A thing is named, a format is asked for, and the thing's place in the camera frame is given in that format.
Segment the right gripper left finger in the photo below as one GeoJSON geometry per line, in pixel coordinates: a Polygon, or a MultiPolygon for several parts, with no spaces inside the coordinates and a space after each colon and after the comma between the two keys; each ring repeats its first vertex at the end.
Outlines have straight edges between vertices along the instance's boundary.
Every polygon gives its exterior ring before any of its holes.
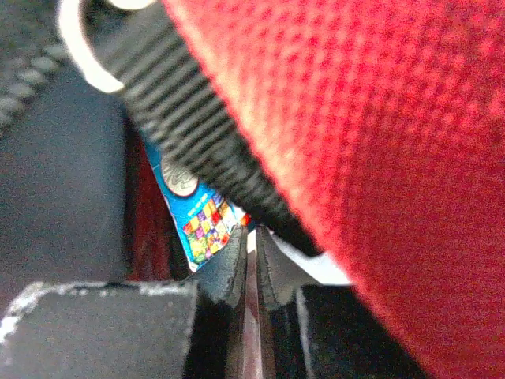
{"type": "Polygon", "coordinates": [[[2,377],[241,377],[247,234],[182,281],[28,285],[2,318],[2,377]]]}

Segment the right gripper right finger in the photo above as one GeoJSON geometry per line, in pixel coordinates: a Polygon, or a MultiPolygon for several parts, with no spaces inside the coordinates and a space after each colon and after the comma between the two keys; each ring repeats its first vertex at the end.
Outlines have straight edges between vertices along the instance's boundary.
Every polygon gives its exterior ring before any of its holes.
{"type": "Polygon", "coordinates": [[[351,286],[317,283],[256,229],[266,378],[426,378],[351,286]]]}

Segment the blue cartoon book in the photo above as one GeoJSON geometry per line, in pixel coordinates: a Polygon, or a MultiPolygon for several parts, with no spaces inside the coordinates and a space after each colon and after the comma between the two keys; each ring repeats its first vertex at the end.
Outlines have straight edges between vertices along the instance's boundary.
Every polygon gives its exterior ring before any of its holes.
{"type": "Polygon", "coordinates": [[[172,163],[152,142],[145,141],[144,146],[189,270],[196,272],[225,247],[235,227],[252,228],[252,218],[189,170],[172,163]]]}

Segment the red student backpack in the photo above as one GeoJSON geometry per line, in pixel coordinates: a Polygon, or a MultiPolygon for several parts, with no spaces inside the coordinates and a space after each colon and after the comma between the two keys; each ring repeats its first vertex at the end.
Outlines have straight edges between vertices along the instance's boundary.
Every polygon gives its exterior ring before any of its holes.
{"type": "Polygon", "coordinates": [[[258,227],[426,378],[503,377],[503,2],[2,2],[2,292],[197,272],[145,141],[252,218],[239,378],[258,227]]]}

